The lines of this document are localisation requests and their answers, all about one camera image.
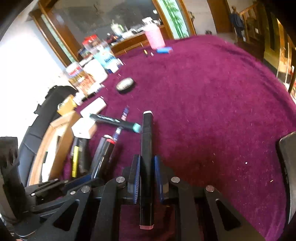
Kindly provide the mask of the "black marker with white cap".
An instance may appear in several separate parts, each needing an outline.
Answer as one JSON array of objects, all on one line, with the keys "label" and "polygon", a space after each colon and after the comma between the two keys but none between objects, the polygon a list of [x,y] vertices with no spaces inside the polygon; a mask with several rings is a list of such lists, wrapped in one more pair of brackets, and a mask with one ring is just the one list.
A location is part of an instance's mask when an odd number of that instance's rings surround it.
[{"label": "black marker with white cap", "polygon": [[152,155],[153,114],[143,112],[140,146],[140,222],[142,230],[154,227],[154,162]]}]

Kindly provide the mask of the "black marker with red cap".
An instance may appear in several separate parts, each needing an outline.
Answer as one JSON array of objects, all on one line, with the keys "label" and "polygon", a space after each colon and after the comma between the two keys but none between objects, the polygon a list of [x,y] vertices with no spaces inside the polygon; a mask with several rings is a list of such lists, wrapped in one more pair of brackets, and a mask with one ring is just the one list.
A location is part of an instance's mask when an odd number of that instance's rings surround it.
[{"label": "black marker with red cap", "polygon": [[101,178],[104,175],[114,147],[115,141],[111,136],[104,135],[101,138],[91,163],[91,179]]}]

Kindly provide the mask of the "cardboard tray box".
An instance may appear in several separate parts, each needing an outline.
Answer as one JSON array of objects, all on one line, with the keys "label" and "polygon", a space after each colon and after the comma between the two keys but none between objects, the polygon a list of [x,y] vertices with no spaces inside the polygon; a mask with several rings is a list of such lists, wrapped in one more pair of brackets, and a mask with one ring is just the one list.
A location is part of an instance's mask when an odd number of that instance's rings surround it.
[{"label": "cardboard tray box", "polygon": [[74,140],[72,126],[80,118],[81,115],[73,110],[50,123],[33,161],[29,186],[62,175],[64,161]]}]

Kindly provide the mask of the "black marker with blue cap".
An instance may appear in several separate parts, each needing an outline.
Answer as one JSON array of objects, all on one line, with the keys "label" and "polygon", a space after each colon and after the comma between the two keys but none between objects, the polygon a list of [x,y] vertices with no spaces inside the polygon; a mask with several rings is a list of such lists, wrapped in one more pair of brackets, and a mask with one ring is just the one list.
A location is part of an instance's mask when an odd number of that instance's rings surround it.
[{"label": "black marker with blue cap", "polygon": [[123,129],[133,131],[134,133],[141,133],[141,131],[142,131],[142,127],[138,123],[132,123],[132,122],[125,121],[125,120],[119,120],[119,119],[112,118],[109,116],[104,116],[101,114],[91,114],[90,118],[96,122],[107,123],[110,125],[121,127]]}]

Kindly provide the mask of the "small white charger cube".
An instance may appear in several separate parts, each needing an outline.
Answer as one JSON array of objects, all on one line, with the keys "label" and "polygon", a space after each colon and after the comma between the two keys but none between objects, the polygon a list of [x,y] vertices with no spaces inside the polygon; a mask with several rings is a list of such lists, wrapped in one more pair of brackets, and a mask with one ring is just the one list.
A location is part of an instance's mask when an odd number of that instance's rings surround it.
[{"label": "small white charger cube", "polygon": [[97,130],[96,121],[91,118],[80,118],[71,129],[74,137],[91,139]]}]

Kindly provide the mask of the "large white power adapter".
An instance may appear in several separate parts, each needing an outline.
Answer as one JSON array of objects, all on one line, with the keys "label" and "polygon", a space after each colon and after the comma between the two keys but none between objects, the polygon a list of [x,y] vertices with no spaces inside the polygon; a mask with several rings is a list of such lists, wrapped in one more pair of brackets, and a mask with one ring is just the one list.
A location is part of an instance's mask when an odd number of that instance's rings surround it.
[{"label": "large white power adapter", "polygon": [[91,114],[100,113],[106,106],[107,104],[105,103],[105,101],[101,97],[99,97],[91,102],[84,109],[82,109],[80,114],[83,118],[88,118]]}]

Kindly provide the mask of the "black leather sofa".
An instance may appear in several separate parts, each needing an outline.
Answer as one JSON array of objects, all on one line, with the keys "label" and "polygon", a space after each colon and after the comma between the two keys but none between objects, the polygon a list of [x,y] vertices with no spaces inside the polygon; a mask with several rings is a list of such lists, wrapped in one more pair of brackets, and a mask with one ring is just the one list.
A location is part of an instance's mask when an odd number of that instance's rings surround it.
[{"label": "black leather sofa", "polygon": [[60,117],[57,113],[58,104],[69,95],[75,95],[76,90],[70,86],[53,86],[45,96],[42,104],[35,110],[36,119],[28,127],[18,149],[18,172],[24,186],[28,186],[29,175],[42,139],[50,123]]}]

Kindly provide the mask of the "blue white tissue pack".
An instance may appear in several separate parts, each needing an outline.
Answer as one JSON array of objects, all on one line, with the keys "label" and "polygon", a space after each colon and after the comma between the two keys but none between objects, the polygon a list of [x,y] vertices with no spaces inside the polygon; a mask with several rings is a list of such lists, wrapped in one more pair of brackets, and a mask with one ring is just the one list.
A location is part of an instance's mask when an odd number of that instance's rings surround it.
[{"label": "blue white tissue pack", "polygon": [[115,73],[123,65],[123,62],[107,48],[100,49],[94,54],[94,58],[99,61],[107,73]]}]

